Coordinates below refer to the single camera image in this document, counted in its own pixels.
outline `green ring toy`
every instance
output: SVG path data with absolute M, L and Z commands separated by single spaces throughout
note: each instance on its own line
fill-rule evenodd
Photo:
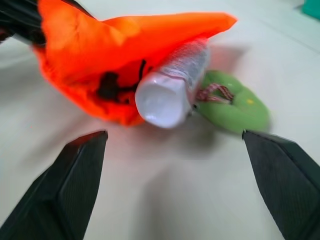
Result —
M 269 111 L 250 89 L 235 77 L 216 70 L 207 72 L 202 87 L 205 89 L 213 83 L 225 86 L 233 95 L 232 102 L 199 101 L 197 112 L 214 125 L 237 134 L 242 134 L 244 130 L 264 131 L 268 128 Z M 222 96 L 218 91 L 212 94 Z

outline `clear plastic bottle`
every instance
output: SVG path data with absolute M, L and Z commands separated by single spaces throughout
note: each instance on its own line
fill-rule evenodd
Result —
M 207 39 L 187 42 L 140 82 L 135 103 L 141 117 L 161 128 L 174 128 L 192 110 L 210 62 Z

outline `orange bag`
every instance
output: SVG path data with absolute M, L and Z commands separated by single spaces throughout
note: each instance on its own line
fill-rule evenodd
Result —
M 33 47 L 47 80 L 89 115 L 132 126 L 141 78 L 177 46 L 228 30 L 225 13 L 124 16 L 98 21 L 61 0 L 39 0 L 46 47 Z

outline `white table surface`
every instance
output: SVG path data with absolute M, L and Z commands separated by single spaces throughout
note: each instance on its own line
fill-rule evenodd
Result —
M 83 0 L 100 19 L 225 11 L 239 22 L 212 40 L 212 68 L 267 104 L 272 133 L 320 161 L 320 24 L 287 0 Z M 125 128 L 84 114 L 41 77 L 29 48 L 0 45 L 0 225 L 32 181 L 80 135 L 107 129 L 86 240 L 282 240 L 244 142 L 194 116 L 174 130 Z

